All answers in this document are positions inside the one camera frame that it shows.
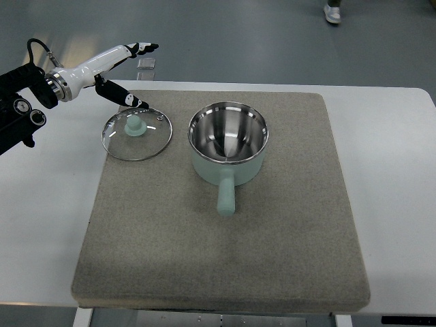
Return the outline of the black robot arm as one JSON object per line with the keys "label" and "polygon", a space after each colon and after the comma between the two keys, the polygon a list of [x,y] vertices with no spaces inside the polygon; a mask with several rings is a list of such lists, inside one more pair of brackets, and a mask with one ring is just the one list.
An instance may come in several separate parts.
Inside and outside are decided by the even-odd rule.
{"label": "black robot arm", "polygon": [[2,154],[20,142],[33,148],[33,134],[46,124],[46,115],[32,108],[31,103],[19,94],[22,90],[29,89],[47,109],[59,103],[55,91],[46,80],[45,71],[34,63],[33,43],[39,44],[50,54],[49,47],[43,41],[31,38],[27,41],[29,62],[1,75]]}

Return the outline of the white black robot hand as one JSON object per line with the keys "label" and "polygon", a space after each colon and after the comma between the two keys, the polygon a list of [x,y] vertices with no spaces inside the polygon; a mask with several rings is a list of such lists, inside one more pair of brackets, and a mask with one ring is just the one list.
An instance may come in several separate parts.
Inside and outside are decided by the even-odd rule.
{"label": "white black robot hand", "polygon": [[120,106],[147,109],[148,103],[122,86],[106,80],[104,74],[129,58],[134,59],[158,48],[158,44],[144,42],[116,46],[74,68],[56,67],[46,74],[46,80],[62,102],[72,101],[82,89],[94,87],[98,95]]}

